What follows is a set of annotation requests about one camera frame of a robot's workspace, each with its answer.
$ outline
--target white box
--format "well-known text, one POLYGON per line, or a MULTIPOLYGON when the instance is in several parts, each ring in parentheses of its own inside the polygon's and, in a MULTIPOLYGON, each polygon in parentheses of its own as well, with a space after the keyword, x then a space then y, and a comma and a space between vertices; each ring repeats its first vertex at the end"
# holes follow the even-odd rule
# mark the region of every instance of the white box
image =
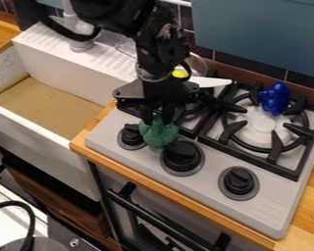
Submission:
POLYGON ((114 89, 135 79, 135 58, 115 47, 124 39, 128 38, 102 31, 102 43, 75 53, 68 39, 38 23, 13 42, 32 78, 107 106, 114 89))

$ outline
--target black cable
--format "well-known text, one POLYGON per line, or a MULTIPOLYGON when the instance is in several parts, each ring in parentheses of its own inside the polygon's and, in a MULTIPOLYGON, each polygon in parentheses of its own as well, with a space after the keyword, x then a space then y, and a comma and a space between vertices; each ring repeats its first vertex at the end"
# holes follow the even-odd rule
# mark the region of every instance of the black cable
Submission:
POLYGON ((26 4, 33 11, 34 16, 42 23, 44 23, 44 25, 48 26, 59 34, 70 38, 71 40, 79 42, 89 41, 91 39, 94 39, 101 31, 101 27, 94 26, 94 31, 90 35, 75 33, 48 17, 47 14, 44 13, 44 10, 40 8, 36 0, 26 0, 26 4))
POLYGON ((35 229, 35 214, 29 205, 21 201, 6 201, 6 202, 0 203, 0 209, 5 208, 5 207, 11 207, 11 206, 23 208, 28 213, 30 222, 29 222, 26 239, 21 247, 21 251, 32 251, 33 234, 34 234, 34 229, 35 229))

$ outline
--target toy stove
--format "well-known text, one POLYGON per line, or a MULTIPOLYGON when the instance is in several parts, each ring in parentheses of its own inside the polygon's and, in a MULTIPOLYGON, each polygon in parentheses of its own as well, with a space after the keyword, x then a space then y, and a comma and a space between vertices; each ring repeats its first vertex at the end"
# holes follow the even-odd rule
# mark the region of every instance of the toy stove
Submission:
POLYGON ((86 145, 272 238, 283 238, 314 165, 314 104, 291 99, 273 117, 262 84, 216 88, 214 105, 184 107, 179 141, 142 142, 135 107, 114 109, 86 145))

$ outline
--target black oven door handle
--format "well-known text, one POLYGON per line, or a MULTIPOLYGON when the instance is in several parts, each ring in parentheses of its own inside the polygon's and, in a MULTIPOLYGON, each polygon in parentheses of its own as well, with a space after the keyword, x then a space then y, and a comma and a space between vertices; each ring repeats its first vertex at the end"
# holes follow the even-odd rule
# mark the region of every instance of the black oven door handle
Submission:
MULTIPOLYGON (((155 215, 151 214, 150 212, 146 211, 145 209, 141 208, 139 205, 136 205, 131 202, 129 197, 134 192, 136 186, 135 184, 128 182, 124 188, 120 191, 120 193, 115 192, 113 189, 108 189, 106 191, 107 197, 112 200, 113 202, 117 203, 118 205, 122 206, 129 212, 133 213, 134 215, 140 217, 141 219, 145 220, 146 222, 150 223, 151 225, 159 228, 160 230, 164 231, 174 239, 180 241, 184 245, 188 246, 189 248, 192 248, 193 250, 197 251, 212 251, 212 250, 219 250, 223 251, 226 250, 228 244, 231 241, 231 238, 223 233, 223 236, 227 236, 228 238, 224 237, 225 243, 224 245, 221 245, 219 243, 219 240, 221 240, 221 235, 217 241, 219 243, 219 246, 215 246, 209 242, 205 243, 198 243, 198 241, 194 241, 193 238, 188 236, 188 232, 185 234, 182 232, 181 229, 175 229, 174 227, 171 227, 167 225, 162 219, 156 217, 155 215)), ((199 236, 195 236, 193 233, 193 237, 195 239, 201 239, 199 236)))

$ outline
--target blue wall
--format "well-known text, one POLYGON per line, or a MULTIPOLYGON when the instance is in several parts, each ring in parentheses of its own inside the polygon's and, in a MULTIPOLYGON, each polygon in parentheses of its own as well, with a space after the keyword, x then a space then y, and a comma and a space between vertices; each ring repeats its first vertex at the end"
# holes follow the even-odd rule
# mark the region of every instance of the blue wall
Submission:
POLYGON ((314 76, 314 0, 192 0, 196 43, 314 76))

